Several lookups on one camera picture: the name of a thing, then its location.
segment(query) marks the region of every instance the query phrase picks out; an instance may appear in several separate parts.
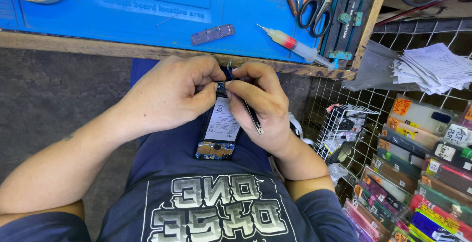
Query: battery label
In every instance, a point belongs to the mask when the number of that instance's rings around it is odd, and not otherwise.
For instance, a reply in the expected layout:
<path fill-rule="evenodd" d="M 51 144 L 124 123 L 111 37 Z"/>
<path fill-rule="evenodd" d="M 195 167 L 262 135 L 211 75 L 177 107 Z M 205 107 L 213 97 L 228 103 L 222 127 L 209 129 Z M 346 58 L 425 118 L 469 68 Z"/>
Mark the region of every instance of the battery label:
<path fill-rule="evenodd" d="M 234 142 L 240 127 L 233 114 L 229 112 L 229 99 L 216 97 L 205 139 Z"/>

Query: teal metal clip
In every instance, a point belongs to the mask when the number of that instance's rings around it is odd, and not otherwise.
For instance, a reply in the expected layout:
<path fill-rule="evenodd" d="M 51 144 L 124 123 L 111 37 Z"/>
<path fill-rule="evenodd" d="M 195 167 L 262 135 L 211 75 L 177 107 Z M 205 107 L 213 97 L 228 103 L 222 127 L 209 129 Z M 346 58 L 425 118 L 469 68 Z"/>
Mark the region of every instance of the teal metal clip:
<path fill-rule="evenodd" d="M 347 25 L 347 23 L 351 20 L 351 16 L 349 16 L 347 13 L 345 12 L 341 12 L 341 14 L 339 15 L 338 17 L 338 21 Z"/>
<path fill-rule="evenodd" d="M 340 60 L 350 60 L 353 54 L 351 52 L 344 52 L 344 51 L 331 51 L 328 54 L 328 58 L 331 59 L 340 59 Z"/>
<path fill-rule="evenodd" d="M 353 26 L 360 26 L 361 22 L 362 22 L 362 12 L 355 12 Z"/>

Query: syringe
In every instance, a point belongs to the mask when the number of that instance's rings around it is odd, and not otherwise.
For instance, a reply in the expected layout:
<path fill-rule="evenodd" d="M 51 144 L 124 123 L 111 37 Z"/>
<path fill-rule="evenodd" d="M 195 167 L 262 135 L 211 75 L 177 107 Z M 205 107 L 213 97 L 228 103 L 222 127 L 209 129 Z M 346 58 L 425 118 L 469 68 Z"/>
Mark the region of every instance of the syringe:
<path fill-rule="evenodd" d="M 302 56 L 307 62 L 312 63 L 315 61 L 321 65 L 325 65 L 329 70 L 334 69 L 334 64 L 329 62 L 325 57 L 318 54 L 316 48 L 306 46 L 305 44 L 299 42 L 298 40 L 292 38 L 280 30 L 265 28 L 263 26 L 260 27 L 267 32 L 272 40 Z"/>

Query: hand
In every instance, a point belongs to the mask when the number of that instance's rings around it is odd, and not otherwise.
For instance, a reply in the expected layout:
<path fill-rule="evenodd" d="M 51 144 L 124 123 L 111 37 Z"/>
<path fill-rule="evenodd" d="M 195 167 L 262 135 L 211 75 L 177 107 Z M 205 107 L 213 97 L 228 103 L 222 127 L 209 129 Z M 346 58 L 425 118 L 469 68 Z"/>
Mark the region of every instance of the hand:
<path fill-rule="evenodd" d="M 275 156 L 288 153 L 297 138 L 290 130 L 288 98 L 274 69 L 266 64 L 248 62 L 234 69 L 233 75 L 243 81 L 226 83 L 229 111 L 255 144 Z M 241 99 L 255 110 L 263 135 L 257 133 Z"/>
<path fill-rule="evenodd" d="M 196 119 L 216 102 L 215 81 L 226 76 L 211 56 L 159 61 L 115 106 L 126 139 L 169 130 Z"/>

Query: red wire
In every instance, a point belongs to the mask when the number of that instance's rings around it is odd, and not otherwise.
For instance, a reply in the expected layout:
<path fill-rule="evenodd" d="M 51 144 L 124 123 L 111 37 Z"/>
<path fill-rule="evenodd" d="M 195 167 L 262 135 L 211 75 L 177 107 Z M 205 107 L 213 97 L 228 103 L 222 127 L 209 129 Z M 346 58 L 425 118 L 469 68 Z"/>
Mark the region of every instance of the red wire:
<path fill-rule="evenodd" d="M 404 15 L 411 14 L 411 13 L 416 12 L 416 11 L 419 11 L 419 10 L 423 10 L 423 9 L 430 8 L 431 6 L 434 6 L 434 5 L 438 4 L 438 3 L 440 3 L 440 2 L 432 2 L 432 3 L 430 3 L 430 4 L 428 4 L 428 5 L 425 5 L 425 6 L 412 8 L 412 9 L 407 10 L 407 11 L 404 11 L 403 13 L 400 13 L 400 14 L 398 14 L 398 15 L 396 15 L 396 16 L 392 16 L 392 17 L 387 18 L 387 19 L 385 19 L 385 20 L 383 20 L 383 21 L 380 21 L 380 22 L 376 23 L 375 26 L 383 25 L 384 23 L 388 23 L 388 22 L 390 22 L 390 21 L 392 21 L 392 20 L 394 20 L 394 19 L 397 19 L 397 18 L 399 18 L 399 17 L 402 17 L 402 16 L 404 16 Z"/>

